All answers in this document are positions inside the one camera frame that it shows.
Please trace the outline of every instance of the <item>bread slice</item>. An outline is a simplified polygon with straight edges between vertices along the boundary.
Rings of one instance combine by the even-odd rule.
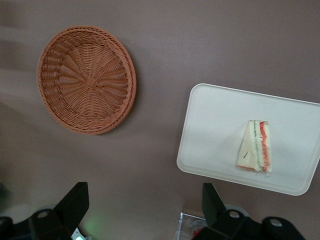
[[[267,121],[249,121],[236,165],[249,171],[271,172],[270,131]]]

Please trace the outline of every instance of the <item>tan surface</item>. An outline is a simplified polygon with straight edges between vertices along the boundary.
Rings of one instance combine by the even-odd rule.
[[[85,136],[58,124],[37,89],[42,50],[61,30],[93,25],[132,56],[137,96],[112,131]],[[320,2],[0,1],[1,215],[16,222],[88,181],[82,226],[99,240],[173,239],[179,212],[201,212],[201,184],[261,221],[280,216],[320,236],[320,172],[289,196],[181,172],[189,92],[208,83],[320,103]]]

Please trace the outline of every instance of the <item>metal bolt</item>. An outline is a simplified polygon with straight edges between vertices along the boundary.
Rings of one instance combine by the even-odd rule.
[[[45,211],[42,211],[38,214],[38,219],[42,219],[44,217],[46,217],[48,215],[49,211],[45,210]]]
[[[230,211],[229,212],[230,217],[234,218],[234,219],[238,219],[240,218],[239,213],[237,213],[236,211]]]
[[[271,218],[270,223],[275,227],[282,227],[282,223],[278,219]]]

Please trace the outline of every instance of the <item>wicker basket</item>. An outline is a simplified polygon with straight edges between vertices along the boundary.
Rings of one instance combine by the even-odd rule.
[[[136,73],[125,47],[93,26],[74,26],[56,35],[42,53],[37,77],[51,115],[80,134],[115,128],[136,96]]]

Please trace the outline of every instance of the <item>white tray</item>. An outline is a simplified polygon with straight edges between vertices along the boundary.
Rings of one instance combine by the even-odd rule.
[[[249,120],[268,121],[272,173],[236,167]],[[298,196],[320,158],[320,104],[198,84],[191,93],[177,156],[187,173]]]

